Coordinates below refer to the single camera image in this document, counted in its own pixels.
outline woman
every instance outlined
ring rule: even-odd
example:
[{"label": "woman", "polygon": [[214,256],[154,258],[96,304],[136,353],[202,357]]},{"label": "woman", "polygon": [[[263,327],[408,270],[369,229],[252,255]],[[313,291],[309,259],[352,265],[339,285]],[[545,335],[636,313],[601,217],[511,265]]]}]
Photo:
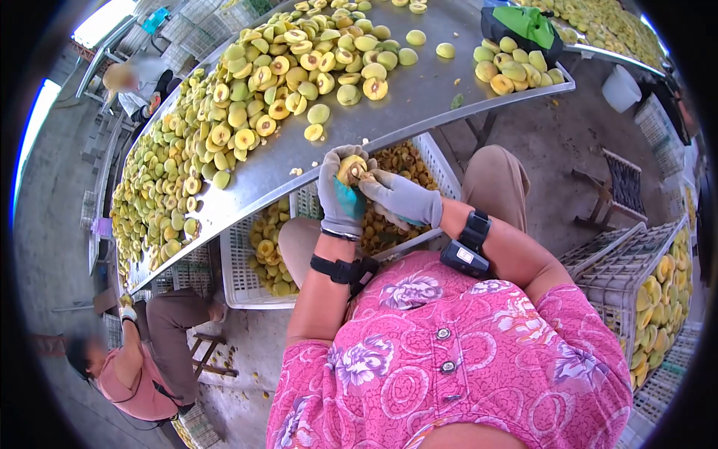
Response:
[{"label": "woman", "polygon": [[187,412],[197,399],[187,329],[207,321],[223,322],[227,306],[208,305],[192,289],[153,297],[147,305],[151,343],[140,341],[137,313],[121,309],[124,342],[107,352],[99,338],[70,338],[66,345],[70,365],[120,410],[145,421],[161,421]]},{"label": "woman", "polygon": [[167,69],[161,58],[146,53],[138,53],[126,62],[112,64],[105,70],[102,83],[107,88],[107,98],[117,93],[127,115],[138,122],[132,134],[133,140],[142,132],[159,105],[182,82],[172,76],[172,71]]},{"label": "woman", "polygon": [[362,213],[342,206],[334,180],[349,154],[367,158],[340,147],[320,170],[322,230],[294,219],[279,236],[301,292],[267,448],[612,448],[632,404],[628,366],[563,266],[525,234],[529,184],[518,160],[480,149],[465,203],[371,170],[376,180],[359,188],[396,224],[431,224],[458,239],[470,212],[487,213],[482,254],[497,279],[479,282],[437,252],[415,251],[347,305],[349,287],[309,267],[312,249],[296,242],[316,242],[314,254],[329,261],[353,260]]}]

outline hand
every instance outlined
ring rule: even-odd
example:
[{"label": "hand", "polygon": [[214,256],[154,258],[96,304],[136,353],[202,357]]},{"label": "hand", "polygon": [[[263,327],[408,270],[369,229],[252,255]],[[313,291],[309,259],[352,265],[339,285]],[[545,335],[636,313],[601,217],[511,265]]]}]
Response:
[{"label": "hand", "polygon": [[376,168],[376,161],[369,159],[367,152],[359,145],[334,148],[324,157],[320,168],[319,202],[324,209],[324,220],[322,220],[324,229],[359,237],[363,232],[361,220],[364,216],[366,199],[337,179],[341,160],[352,154],[367,161],[369,170]]},{"label": "hand", "polygon": [[159,96],[159,92],[153,93],[152,97],[150,97],[149,105],[147,106],[147,112],[149,112],[149,115],[154,114],[161,102],[162,97]]},{"label": "hand", "polygon": [[409,223],[416,226],[439,227],[442,219],[442,197],[438,190],[427,190],[405,177],[371,170],[359,181],[359,190],[374,202],[374,210],[405,231]]},{"label": "hand", "polygon": [[137,323],[137,312],[132,308],[131,305],[126,305],[120,309],[120,320],[123,318],[129,318],[133,323]]}]

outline pink floral shirt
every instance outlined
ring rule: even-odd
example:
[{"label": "pink floral shirt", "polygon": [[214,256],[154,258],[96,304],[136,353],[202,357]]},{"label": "pink floral shirt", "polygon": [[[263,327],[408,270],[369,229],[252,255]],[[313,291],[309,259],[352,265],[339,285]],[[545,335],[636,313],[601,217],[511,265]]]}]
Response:
[{"label": "pink floral shirt", "polygon": [[266,447],[417,448],[476,422],[529,448],[613,448],[632,404],[615,336],[579,288],[534,307],[418,251],[380,272],[329,347],[288,347]]}]

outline window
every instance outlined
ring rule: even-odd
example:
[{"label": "window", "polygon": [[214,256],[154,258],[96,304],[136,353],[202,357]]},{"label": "window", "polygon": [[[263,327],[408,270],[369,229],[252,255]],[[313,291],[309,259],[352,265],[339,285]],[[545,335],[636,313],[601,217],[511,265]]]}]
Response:
[{"label": "window", "polygon": [[22,139],[22,145],[20,147],[20,155],[17,160],[17,169],[15,170],[15,185],[11,214],[11,218],[13,220],[15,217],[17,194],[20,191],[20,182],[22,181],[22,173],[25,170],[25,163],[30,155],[30,150],[32,150],[32,145],[35,143],[37,133],[40,131],[42,124],[45,122],[47,113],[50,112],[50,108],[52,108],[58,93],[60,93],[60,86],[46,79],[38,90],[37,97],[35,98],[35,104],[30,111],[29,119],[27,120],[27,125],[25,126],[25,135]]},{"label": "window", "polygon": [[91,49],[122,19],[132,14],[134,7],[132,0],[110,0],[77,28],[72,38]]}]

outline brown pants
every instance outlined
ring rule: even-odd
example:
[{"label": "brown pants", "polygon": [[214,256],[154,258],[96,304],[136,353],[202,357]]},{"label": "brown pants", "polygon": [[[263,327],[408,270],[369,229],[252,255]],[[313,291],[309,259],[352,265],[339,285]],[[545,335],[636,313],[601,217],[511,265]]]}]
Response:
[{"label": "brown pants", "polygon": [[[461,201],[526,232],[526,196],[530,186],[516,157],[498,145],[488,145],[469,161]],[[281,256],[299,288],[321,233],[320,222],[309,218],[293,218],[281,228]]]},{"label": "brown pants", "polygon": [[147,327],[154,362],[182,405],[197,399],[197,379],[187,346],[187,329],[210,320],[208,304],[191,288],[153,297],[147,304]]}]

